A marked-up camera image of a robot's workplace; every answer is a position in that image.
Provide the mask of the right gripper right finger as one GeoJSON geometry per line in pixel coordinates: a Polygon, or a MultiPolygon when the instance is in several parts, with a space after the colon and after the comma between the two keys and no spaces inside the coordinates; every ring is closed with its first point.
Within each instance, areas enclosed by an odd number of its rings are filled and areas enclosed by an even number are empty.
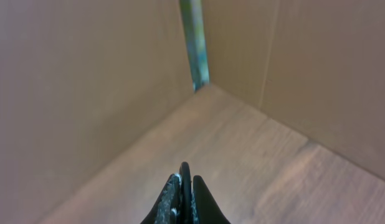
{"type": "Polygon", "coordinates": [[[198,224],[230,224],[200,175],[193,177],[193,217],[198,224]]]}

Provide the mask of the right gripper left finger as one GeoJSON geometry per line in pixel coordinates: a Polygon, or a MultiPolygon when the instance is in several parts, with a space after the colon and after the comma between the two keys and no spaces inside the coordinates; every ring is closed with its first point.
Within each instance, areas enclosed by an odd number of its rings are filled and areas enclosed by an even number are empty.
{"type": "Polygon", "coordinates": [[[177,224],[179,223],[181,176],[171,174],[152,209],[141,224],[177,224]]]}

